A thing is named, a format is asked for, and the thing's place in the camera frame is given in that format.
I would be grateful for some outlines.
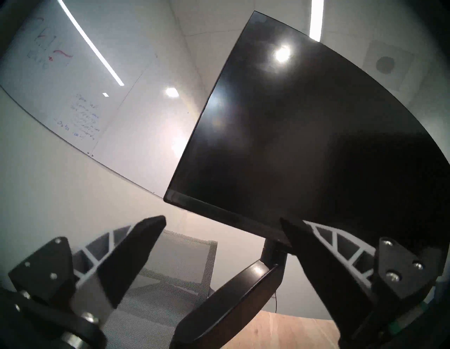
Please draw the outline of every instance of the table surface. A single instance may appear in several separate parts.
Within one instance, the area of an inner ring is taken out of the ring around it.
[[[223,349],[339,348],[339,330],[331,320],[260,311]]]

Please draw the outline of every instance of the monitor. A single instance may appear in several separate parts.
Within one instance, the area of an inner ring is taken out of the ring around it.
[[[450,165],[390,92],[320,42],[254,12],[164,200],[289,245],[280,218],[377,246],[448,246]]]

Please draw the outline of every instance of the ceiling tile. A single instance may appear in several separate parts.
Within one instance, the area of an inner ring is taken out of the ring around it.
[[[389,92],[391,92],[405,107],[408,107],[419,91],[430,66],[431,61],[415,56],[400,89],[398,91],[389,90]]]
[[[323,31],[372,39],[378,11],[379,0],[327,0]]]
[[[206,32],[204,16],[198,0],[170,0],[170,4],[184,35]]]
[[[240,34],[241,31],[236,30],[186,37],[186,42],[198,68],[198,73],[202,78],[207,95],[214,87],[222,67]]]
[[[362,69],[385,88],[399,91],[414,55],[384,42],[370,42]]]
[[[311,0],[255,0],[255,10],[309,35]]]
[[[254,11],[253,0],[198,0],[206,32],[242,31]]]
[[[437,44],[418,15],[399,0],[381,0],[374,39],[432,60]]]
[[[333,32],[323,32],[320,42],[347,58],[357,67],[363,66],[370,39]]]

